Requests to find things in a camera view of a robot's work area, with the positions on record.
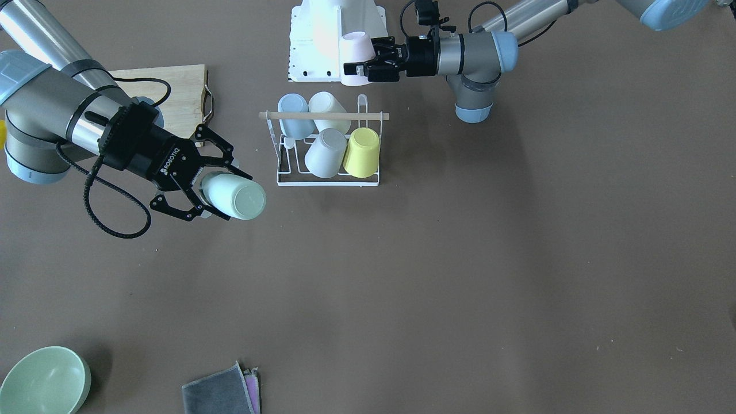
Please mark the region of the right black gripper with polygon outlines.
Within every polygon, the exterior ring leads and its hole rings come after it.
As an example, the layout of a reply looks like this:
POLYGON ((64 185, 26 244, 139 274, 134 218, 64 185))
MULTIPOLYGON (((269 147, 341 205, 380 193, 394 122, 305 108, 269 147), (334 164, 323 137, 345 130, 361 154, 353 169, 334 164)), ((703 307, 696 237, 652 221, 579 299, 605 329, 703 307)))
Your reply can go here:
POLYGON ((252 180, 237 167, 232 144, 200 124, 194 131, 194 141, 211 143, 221 152, 220 156, 202 155, 191 140, 155 125, 156 114, 147 103, 121 106, 99 141, 103 163, 152 182, 156 194, 149 206, 156 212, 187 222, 210 216, 231 219, 205 202, 193 183, 205 167, 226 168, 231 174, 252 180))

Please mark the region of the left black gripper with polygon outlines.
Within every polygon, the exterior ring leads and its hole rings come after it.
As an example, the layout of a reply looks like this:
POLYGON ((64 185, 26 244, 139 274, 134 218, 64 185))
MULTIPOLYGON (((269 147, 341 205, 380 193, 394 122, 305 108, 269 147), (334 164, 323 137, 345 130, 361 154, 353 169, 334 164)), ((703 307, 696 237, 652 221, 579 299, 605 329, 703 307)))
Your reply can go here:
POLYGON ((368 82, 398 82, 400 73, 407 78, 426 78, 438 74, 439 44, 431 37, 411 36, 405 44, 397 44, 395 37, 373 37, 371 45, 375 58, 397 58, 397 63, 344 63, 349 76, 366 78, 368 82))

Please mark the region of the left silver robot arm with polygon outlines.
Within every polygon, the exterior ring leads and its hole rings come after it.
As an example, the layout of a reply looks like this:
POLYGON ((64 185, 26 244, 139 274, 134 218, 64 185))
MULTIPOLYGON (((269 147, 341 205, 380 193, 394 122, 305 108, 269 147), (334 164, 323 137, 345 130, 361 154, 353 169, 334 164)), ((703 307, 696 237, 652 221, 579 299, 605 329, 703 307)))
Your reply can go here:
POLYGON ((437 1, 413 5, 418 24, 428 27, 428 33, 407 36, 404 44, 392 36, 371 39, 374 57, 345 60, 346 74, 365 76, 370 82, 396 82, 402 72, 408 78, 444 76, 455 96, 458 118, 479 123, 489 117, 500 77, 515 68, 521 45, 544 34, 580 2, 520 1, 499 8, 499 16, 481 25, 469 24, 468 33, 447 25, 437 1))

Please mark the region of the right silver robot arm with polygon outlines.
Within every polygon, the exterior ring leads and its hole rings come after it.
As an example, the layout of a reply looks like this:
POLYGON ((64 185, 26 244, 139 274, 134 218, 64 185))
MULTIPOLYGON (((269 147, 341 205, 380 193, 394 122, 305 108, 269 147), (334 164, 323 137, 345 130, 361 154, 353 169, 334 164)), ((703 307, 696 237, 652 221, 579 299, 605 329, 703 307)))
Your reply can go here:
POLYGON ((2 109, 10 170, 31 183, 53 183, 95 157, 82 199, 90 216, 95 182, 151 210, 187 222, 214 215, 250 220, 265 209, 262 186, 242 172, 233 147, 204 120, 191 138, 164 129, 159 100, 131 97, 90 57, 39 1, 3 1, 2 30, 18 45, 2 52, 2 109), (144 205, 99 176, 102 166, 151 182, 157 194, 144 205))

